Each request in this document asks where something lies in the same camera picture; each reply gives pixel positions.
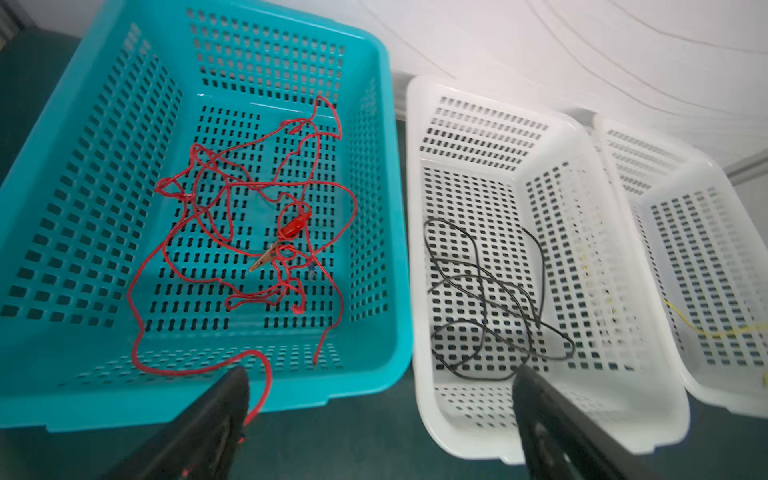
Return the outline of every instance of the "dark green surface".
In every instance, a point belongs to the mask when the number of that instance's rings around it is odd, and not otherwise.
[[[72,38],[26,31],[0,54],[0,177],[76,44]],[[403,159],[404,133],[399,123]],[[644,462],[666,478],[768,478],[768,421],[731,415],[693,399],[690,404],[689,438],[643,457]],[[94,478],[157,428],[61,434],[42,428],[0,430],[0,479]],[[523,467],[464,461],[443,452],[419,418],[410,370],[377,395],[260,415],[248,434],[233,479],[528,477]]]

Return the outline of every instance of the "tangled red wire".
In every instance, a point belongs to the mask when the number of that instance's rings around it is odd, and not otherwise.
[[[338,134],[320,131],[317,125],[315,125],[314,119],[315,119],[315,116],[317,115],[317,108],[319,107],[321,102],[324,103],[333,113],[333,118],[336,121]],[[225,154],[228,154],[239,148],[249,147],[251,145],[255,145],[260,142],[263,142],[267,138],[272,137],[273,135],[279,133],[281,130],[283,130],[286,127],[289,127],[290,125],[293,125],[293,128],[291,128],[291,130],[288,132],[289,135],[298,134],[305,127],[310,127],[312,130],[314,130],[314,132],[306,135],[299,142],[299,145],[296,148],[296,150],[289,152],[288,155],[284,157],[283,163],[281,163],[280,166],[277,168],[275,172],[275,177],[273,178],[272,181],[269,181],[269,182],[253,181],[253,178],[250,176],[245,166],[243,166],[242,164],[236,164],[234,162],[231,162],[228,159],[223,157]],[[301,313],[304,313],[306,311],[306,294],[304,293],[304,288],[303,288],[301,279],[299,278],[298,275],[294,276],[293,274],[296,270],[307,268],[312,265],[316,265],[316,267],[319,268],[320,271],[322,271],[325,274],[325,276],[328,278],[328,280],[331,282],[331,285],[336,290],[336,293],[339,294],[339,304],[340,304],[338,318],[334,323],[327,326],[323,330],[323,334],[320,336],[320,340],[318,342],[317,349],[315,350],[315,355],[313,357],[313,363],[317,364],[320,350],[323,348],[323,343],[325,342],[325,338],[328,335],[328,332],[339,325],[344,312],[344,297],[341,294],[341,290],[336,285],[336,282],[333,280],[331,275],[323,267],[321,262],[318,261],[317,254],[323,252],[325,249],[333,245],[347,230],[347,228],[349,228],[349,225],[355,219],[355,215],[357,215],[357,198],[355,197],[355,194],[353,194],[352,191],[350,191],[347,187],[344,187],[341,184],[337,184],[331,181],[313,180],[313,176],[315,174],[315,170],[317,169],[317,165],[320,159],[322,137],[332,137],[337,140],[341,140],[342,127],[341,127],[341,121],[339,120],[339,115],[336,113],[336,109],[333,108],[333,106],[330,104],[330,102],[328,102],[328,100],[318,95],[317,98],[315,99],[315,106],[314,106],[311,117],[285,120],[280,123],[280,126],[275,131],[272,131],[271,133],[262,136],[258,140],[251,141],[245,144],[240,144],[235,147],[227,148],[226,150],[220,151],[218,153],[208,148],[205,148],[203,145],[193,144],[192,147],[190,148],[190,163],[187,166],[187,168],[185,168],[183,171],[179,172],[178,174],[175,174],[173,177],[161,178],[157,182],[157,185],[155,185],[155,188],[154,188],[154,191],[159,193],[160,195],[164,197],[174,198],[178,200],[180,203],[182,203],[184,205],[184,212],[181,215],[181,219],[170,230],[168,235],[163,239],[162,242],[160,242],[154,248],[154,250],[152,250],[149,256],[147,256],[144,262],[142,262],[142,264],[139,266],[138,270],[136,271],[136,274],[134,275],[133,280],[131,281],[131,285],[128,287],[128,291],[127,291],[128,305],[131,307],[131,311],[133,312],[134,317],[136,318],[136,322],[138,323],[138,326],[139,326],[139,333],[136,337],[136,340],[134,341],[133,348],[131,349],[131,361],[134,364],[134,366],[142,372],[152,373],[154,375],[162,375],[162,376],[189,376],[189,375],[198,375],[201,373],[213,372],[214,370],[239,362],[241,359],[247,356],[257,357],[264,364],[264,369],[266,371],[266,385],[264,386],[264,391],[261,395],[261,398],[259,399],[259,402],[253,408],[253,410],[251,410],[248,413],[248,416],[245,419],[244,425],[247,425],[256,417],[256,415],[258,414],[258,412],[261,410],[264,403],[266,402],[266,398],[270,394],[270,389],[272,388],[272,368],[271,368],[269,359],[258,350],[248,349],[237,354],[234,357],[224,360],[223,362],[219,362],[215,365],[210,365],[210,366],[206,366],[204,368],[199,368],[199,369],[167,370],[167,369],[158,369],[158,368],[154,368],[154,367],[150,367],[142,364],[138,358],[138,347],[141,344],[141,339],[144,337],[144,321],[142,320],[141,315],[134,304],[133,290],[136,287],[136,283],[139,280],[139,277],[141,276],[141,274],[144,272],[144,269],[146,268],[147,264],[150,262],[150,260],[152,260],[152,258],[154,258],[155,255],[157,255],[158,252],[161,252],[165,262],[168,264],[170,269],[174,272],[174,274],[176,274],[182,280],[185,280],[190,283],[219,283],[220,285],[229,288],[232,293],[227,297],[227,299],[224,302],[224,305],[227,308],[227,310],[235,309],[238,306],[241,306],[245,303],[266,303],[271,306],[276,306],[278,303],[280,303],[283,300],[283,298],[286,295],[293,292],[299,295],[300,301],[297,304],[294,304],[291,307],[291,310],[295,314],[300,315]],[[305,181],[300,181],[300,182],[277,181],[277,178],[279,177],[280,172],[282,171],[283,166],[286,164],[286,162],[294,155],[296,156],[301,155],[304,144],[311,139],[316,139],[316,152],[315,152],[315,158],[314,158],[312,170],[310,171],[310,174],[308,175],[307,179]],[[201,156],[207,157],[208,160],[205,161],[204,159],[201,159],[200,158]],[[244,181],[243,177],[236,177],[234,175],[225,173],[220,167],[220,163],[228,165],[229,167],[231,167],[232,170],[242,171],[244,178],[247,179],[247,181]],[[191,174],[193,170],[198,167],[199,167],[199,170],[197,171],[197,174],[194,177],[192,191],[188,193],[184,190],[184,188],[179,183],[179,179],[188,174]],[[202,205],[199,205],[199,203],[197,202],[198,191],[199,191],[198,184],[200,183],[200,179],[203,177],[204,173],[208,170],[214,172],[215,174],[220,175],[220,177],[224,182],[224,185],[223,187],[221,187],[217,195],[208,203],[207,206],[202,206]],[[312,208],[309,206],[307,202],[304,201],[304,196],[306,194],[306,190],[309,187],[309,185],[328,185],[331,187],[337,187],[340,190],[347,192],[351,196],[353,201],[352,215],[349,217],[349,220],[347,221],[347,223],[338,232],[337,235],[335,235],[328,243],[325,243],[319,248],[315,248],[312,245],[309,221],[308,221],[312,215]],[[173,191],[173,192],[168,191],[168,188],[171,186],[175,187],[177,191]],[[263,253],[247,252],[244,250],[237,249],[230,244],[234,238],[234,232],[235,232],[235,228],[233,224],[233,215],[232,215],[232,189],[237,187],[243,187],[243,188],[252,190],[254,192],[257,192],[264,200],[266,200],[271,204],[276,204],[285,199],[289,200],[289,203],[280,211],[280,213],[277,216],[277,226],[278,226],[277,240],[280,243],[276,246],[276,249],[274,250],[274,255],[271,259],[272,268],[274,268],[276,271],[277,283],[265,290],[261,290],[254,293],[244,293],[240,291],[238,288],[236,288],[232,283],[229,283],[222,278],[209,278],[209,279],[189,278],[188,276],[184,275],[181,271],[179,271],[179,269],[174,265],[173,261],[171,261],[167,252],[167,248],[170,245],[170,241],[171,239],[173,239],[174,235],[176,235],[179,231],[181,231],[188,223],[195,220],[197,221],[197,224],[200,226],[201,230],[206,235],[208,235],[208,237],[214,243],[216,243],[220,247],[225,248],[227,250],[231,250],[234,253],[244,255],[245,257],[256,257],[256,258],[261,257]],[[280,191],[275,198],[271,198],[264,192],[264,190],[269,187],[302,187],[302,191],[299,198],[296,198],[296,196],[292,195],[287,191]],[[227,206],[226,218],[227,218],[227,227],[229,229],[229,234],[226,236],[224,236],[223,230],[220,231],[220,228],[217,226],[216,221],[214,219],[215,218],[214,215],[210,213],[211,207],[217,205],[222,196],[226,196],[226,206]],[[288,210],[291,210],[291,209],[296,210],[297,215],[294,220],[300,222],[301,224],[300,224],[300,228],[292,229],[294,230],[292,234],[286,234],[284,232],[285,229],[281,228],[281,226],[283,224],[283,217],[288,212]],[[299,251],[291,243],[282,243],[282,242],[290,242],[291,240],[295,240],[300,236],[300,232],[304,233],[304,238],[306,240],[307,253]],[[235,304],[232,304],[233,300],[239,300],[239,301],[237,301]]]

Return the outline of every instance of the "basket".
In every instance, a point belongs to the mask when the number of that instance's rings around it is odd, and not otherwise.
[[[303,278],[302,315],[290,310],[295,302],[228,312],[227,292],[179,281],[161,258],[134,291],[147,322],[139,353],[145,365],[183,370],[261,350],[275,375],[266,411],[392,385],[409,363],[412,331],[391,83],[377,39],[323,18],[256,2],[107,2],[0,192],[0,426],[166,422],[221,375],[169,378],[131,365],[127,285],[179,215],[154,185],[187,166],[193,142],[220,150],[253,140],[308,117],[317,94],[337,105],[344,138],[325,142],[316,178],[359,201],[355,222],[321,258],[346,307],[319,362],[320,333],[339,312],[323,275]],[[317,123],[335,127],[330,116]],[[289,151],[287,131],[237,161],[271,180]],[[284,175],[311,166],[292,161]],[[264,251],[278,211],[244,192],[234,201],[237,243]],[[327,185],[308,198],[313,232],[331,238],[351,214],[349,198]],[[226,276],[244,291],[275,283],[271,268],[248,274],[237,255],[219,252],[194,229],[170,249],[188,274]],[[263,367],[241,363],[253,406]]]
[[[703,402],[768,417],[768,250],[736,191],[689,145],[607,118],[594,126],[645,245],[685,387]],[[712,334],[728,330],[736,333]]]
[[[441,227],[441,217],[468,229],[481,265],[525,288],[541,302],[542,319],[576,342],[572,359],[528,364],[632,452],[679,442],[689,425],[688,402],[669,368],[664,322],[649,307],[657,299],[644,251],[611,201],[611,185],[586,131],[572,119],[468,93],[442,80],[417,78],[408,89],[408,199],[416,395],[434,440],[461,458],[524,461],[512,409],[512,379],[460,379],[432,355],[466,359],[481,330],[452,327],[481,320],[480,302],[438,282],[427,242],[444,257],[474,262],[466,238]],[[541,242],[537,247],[522,231]],[[477,289],[477,280],[461,280]],[[486,287],[489,299],[510,303]],[[524,310],[531,305],[520,298]],[[489,306],[488,326],[525,345],[521,321]],[[533,329],[535,347],[562,356],[567,343],[548,329]],[[480,355],[459,370],[467,376],[508,376],[521,362],[514,349],[486,335]]]

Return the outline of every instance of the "yellow cable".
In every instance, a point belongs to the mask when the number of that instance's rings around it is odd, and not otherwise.
[[[685,318],[685,315],[682,314],[681,311],[677,309],[675,305],[672,305],[667,300],[664,301],[672,310],[677,313],[677,315],[680,316],[681,319],[685,322],[686,325],[688,325],[691,329],[696,330],[698,333],[701,333],[703,335],[709,335],[709,336],[721,336],[721,335],[738,335],[740,333],[748,333],[748,332],[757,332],[762,329],[768,329],[768,323],[767,324],[758,324],[758,325],[750,325],[750,326],[742,326],[737,329],[733,330],[723,330],[720,332],[706,332],[699,327],[695,326],[691,322],[688,321],[687,318]]]

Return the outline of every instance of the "tangled black wire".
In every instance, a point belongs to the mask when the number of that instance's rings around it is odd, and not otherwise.
[[[573,355],[576,352],[576,343],[566,335],[565,333],[561,332],[560,330],[554,328],[552,325],[549,325],[548,323],[544,323],[541,321],[541,313],[544,311],[544,300],[546,297],[546,290],[545,290],[545,256],[544,256],[544,249],[541,246],[541,243],[539,243],[538,239],[534,237],[534,235],[527,231],[525,228],[521,227],[521,229],[530,237],[533,239],[533,241],[536,243],[536,246],[538,247],[538,251],[541,254],[541,303],[539,304],[538,311],[534,307],[534,301],[531,298],[530,294],[528,294],[528,291],[525,290],[522,286],[516,285],[511,282],[505,282],[502,281],[496,276],[489,272],[487,269],[483,268],[480,265],[480,255],[478,251],[477,243],[475,242],[475,238],[472,237],[472,235],[469,234],[469,232],[463,228],[461,228],[459,225],[456,225],[455,223],[451,222],[450,220],[446,220],[443,218],[434,218],[430,217],[424,222],[424,225],[422,228],[426,228],[430,225],[433,225],[434,223],[443,223],[444,225],[447,225],[448,227],[452,228],[453,230],[457,230],[459,233],[464,235],[469,239],[469,241],[472,242],[472,248],[475,250],[475,262],[464,262],[461,260],[454,260],[450,258],[438,258],[435,255],[435,252],[432,251],[432,248],[429,246],[429,238],[427,237],[427,233],[424,232],[424,243],[427,247],[427,252],[429,253],[429,259],[432,261],[432,263],[435,264],[435,267],[437,267],[437,271],[440,273],[440,276],[442,277],[442,280],[435,283],[432,288],[428,290],[428,293],[433,292],[436,288],[441,286],[442,284],[448,284],[460,292],[463,292],[465,295],[477,299],[480,301],[480,305],[482,308],[482,321],[478,322],[477,320],[473,319],[458,319],[454,320],[452,322],[448,322],[444,325],[441,325],[435,329],[435,331],[432,333],[432,338],[434,339],[438,334],[440,334],[441,331],[444,329],[455,326],[460,323],[468,323],[470,325],[474,325],[479,327],[482,330],[482,334],[480,335],[480,343],[475,348],[475,351],[471,355],[465,356],[463,360],[457,363],[448,363],[443,358],[444,356],[440,353],[438,353],[435,349],[432,349],[432,355],[435,356],[435,358],[451,373],[459,377],[460,379],[464,380],[475,380],[475,381],[483,381],[483,382],[502,382],[504,380],[508,380],[515,376],[515,373],[517,372],[518,366],[512,366],[511,367],[511,373],[507,376],[501,377],[501,378],[489,378],[489,377],[473,377],[473,376],[467,376],[457,371],[457,368],[465,365],[467,362],[471,361],[474,358],[477,358],[478,354],[483,350],[483,347],[485,347],[485,334],[489,334],[493,336],[496,341],[500,343],[504,343],[506,346],[518,350],[519,352],[522,352],[525,354],[525,357],[520,362],[520,365],[525,365],[525,363],[528,362],[528,360],[531,357],[539,358],[539,359],[545,359],[545,360],[553,360],[553,361],[565,361],[573,357]],[[471,266],[474,267],[477,270],[476,274],[470,274],[470,273],[463,273],[459,275],[453,275],[453,276],[447,276],[445,272],[443,272],[443,269],[440,267],[440,262],[443,263],[453,263],[455,265],[463,265],[463,266]],[[479,295],[467,291],[464,287],[456,284],[454,280],[460,279],[460,278],[474,278],[477,279],[479,282]],[[499,285],[504,292],[509,295],[509,298],[511,298],[512,302],[515,304],[515,307],[517,307],[518,311],[515,312],[513,310],[510,310],[507,306],[501,305],[500,303],[493,302],[491,300],[488,300],[485,297],[485,286],[484,282],[490,282],[495,283]],[[519,291],[520,293],[525,296],[525,299],[528,301],[528,305],[531,306],[531,311],[533,316],[529,316],[525,314],[525,311],[518,301],[517,297],[509,290],[508,287],[511,287],[514,290]],[[507,313],[510,316],[513,316],[515,318],[522,319],[524,325],[525,325],[525,332],[528,334],[528,348],[524,348],[522,346],[519,346],[515,343],[513,343],[510,339],[506,339],[503,337],[499,332],[494,331],[493,329],[488,327],[488,305],[495,306],[496,308],[500,309],[502,312]],[[531,322],[533,322],[537,328],[541,329],[542,327],[548,328],[552,330],[553,332],[557,333],[560,337],[562,337],[564,340],[566,340],[571,348],[568,353],[566,353],[564,356],[561,357],[553,357],[545,355],[544,353],[539,353],[535,351],[534,348],[534,340],[533,340],[533,332],[531,331]]]

